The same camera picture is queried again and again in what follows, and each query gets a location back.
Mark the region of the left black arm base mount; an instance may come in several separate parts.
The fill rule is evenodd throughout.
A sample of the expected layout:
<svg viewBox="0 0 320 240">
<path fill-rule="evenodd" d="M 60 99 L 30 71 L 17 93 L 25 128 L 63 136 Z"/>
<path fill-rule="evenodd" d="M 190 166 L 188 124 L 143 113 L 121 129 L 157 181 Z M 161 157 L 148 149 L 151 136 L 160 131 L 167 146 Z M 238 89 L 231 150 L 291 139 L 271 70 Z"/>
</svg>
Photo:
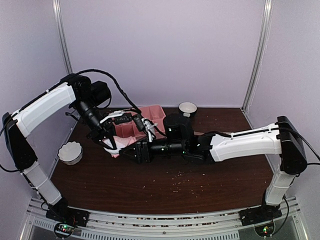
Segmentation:
<svg viewBox="0 0 320 240">
<path fill-rule="evenodd" d="M 49 207 L 45 217 L 56 221 L 53 233 L 59 239 L 69 238 L 79 227 L 86 227 L 90 213 L 86 210 L 66 208 L 65 213 L 58 213 L 53 207 Z"/>
</svg>

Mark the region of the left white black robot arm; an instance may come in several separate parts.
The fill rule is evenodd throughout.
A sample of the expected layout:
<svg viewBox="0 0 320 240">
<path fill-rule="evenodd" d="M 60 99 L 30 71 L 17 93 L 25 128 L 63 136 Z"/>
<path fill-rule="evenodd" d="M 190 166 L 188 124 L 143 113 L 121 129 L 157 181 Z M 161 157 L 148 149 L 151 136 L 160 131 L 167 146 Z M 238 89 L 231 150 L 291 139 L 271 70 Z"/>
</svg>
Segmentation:
<svg viewBox="0 0 320 240">
<path fill-rule="evenodd" d="M 100 114 L 100 107 L 111 99 L 107 83 L 91 82 L 85 71 L 72 73 L 62 78 L 53 87 L 37 96 L 14 113 L 5 113 L 0 131 L 5 137 L 7 149 L 14 161 L 15 172 L 21 173 L 32 184 L 48 205 L 48 211 L 61 222 L 72 218 L 68 201 L 49 179 L 38 162 L 38 158 L 27 142 L 27 137 L 43 121 L 68 106 L 75 109 L 84 123 L 90 128 L 87 135 L 94 143 L 102 146 L 113 157 L 122 148 L 134 143 L 134 136 L 119 137 L 113 121 Z"/>
</svg>

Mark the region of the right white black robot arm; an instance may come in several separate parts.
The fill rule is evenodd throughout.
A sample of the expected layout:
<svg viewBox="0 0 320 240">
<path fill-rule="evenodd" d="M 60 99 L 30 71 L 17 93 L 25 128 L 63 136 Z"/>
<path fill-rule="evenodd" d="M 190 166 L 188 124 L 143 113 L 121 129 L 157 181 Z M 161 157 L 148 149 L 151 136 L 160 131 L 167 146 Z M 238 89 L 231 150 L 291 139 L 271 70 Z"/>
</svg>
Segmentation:
<svg viewBox="0 0 320 240">
<path fill-rule="evenodd" d="M 266 221 L 279 211 L 280 204 L 294 178 L 309 166 L 304 146 L 307 144 L 286 116 L 276 123 L 247 131 L 222 133 L 210 131 L 195 135 L 189 118 L 177 113 L 163 119 L 165 137 L 138 140 L 119 153 L 138 163 L 148 162 L 156 155 L 180 154 L 187 161 L 217 163 L 224 160 L 255 156 L 279 155 L 280 164 L 264 191 L 261 206 L 249 210 Z"/>
</svg>

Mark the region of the pink patterned sock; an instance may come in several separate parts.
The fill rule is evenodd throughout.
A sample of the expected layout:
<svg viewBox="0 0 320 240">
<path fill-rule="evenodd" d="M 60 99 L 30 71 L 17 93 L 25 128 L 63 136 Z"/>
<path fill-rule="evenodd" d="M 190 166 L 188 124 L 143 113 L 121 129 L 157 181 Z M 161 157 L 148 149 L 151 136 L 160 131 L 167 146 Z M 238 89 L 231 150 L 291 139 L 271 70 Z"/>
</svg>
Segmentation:
<svg viewBox="0 0 320 240">
<path fill-rule="evenodd" d="M 125 147 L 137 141 L 136 137 L 134 136 L 130 136 L 130 137 L 114 136 L 113 139 L 116 144 L 116 149 L 108 149 L 104 147 L 104 150 L 107 151 L 113 158 L 117 158 L 120 156 L 121 149 L 124 149 Z"/>
</svg>

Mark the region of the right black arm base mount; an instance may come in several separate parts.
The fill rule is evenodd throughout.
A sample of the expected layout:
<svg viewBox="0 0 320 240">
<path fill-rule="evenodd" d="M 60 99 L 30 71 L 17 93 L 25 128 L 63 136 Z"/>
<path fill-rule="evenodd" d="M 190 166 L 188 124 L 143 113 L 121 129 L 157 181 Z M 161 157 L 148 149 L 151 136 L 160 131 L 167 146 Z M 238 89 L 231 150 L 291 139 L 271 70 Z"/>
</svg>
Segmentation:
<svg viewBox="0 0 320 240">
<path fill-rule="evenodd" d="M 271 237 L 276 232 L 274 220 L 281 216 L 281 210 L 274 207 L 258 206 L 239 212 L 242 226 L 253 225 L 255 233 L 262 238 Z"/>
</svg>

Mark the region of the tan brown sock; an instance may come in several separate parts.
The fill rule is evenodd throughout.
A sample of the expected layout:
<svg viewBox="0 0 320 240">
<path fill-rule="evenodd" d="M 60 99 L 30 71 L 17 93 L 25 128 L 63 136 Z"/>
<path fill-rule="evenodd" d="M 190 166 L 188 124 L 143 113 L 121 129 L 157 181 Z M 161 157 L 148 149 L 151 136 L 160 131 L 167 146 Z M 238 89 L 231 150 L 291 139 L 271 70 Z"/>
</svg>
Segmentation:
<svg viewBox="0 0 320 240">
<path fill-rule="evenodd" d="M 218 131 L 209 131 L 209 132 L 193 132 L 195 136 L 207 136 L 207 137 L 213 137 L 213 136 L 221 136 L 224 138 L 231 138 L 232 136 L 228 133 L 218 132 Z"/>
</svg>

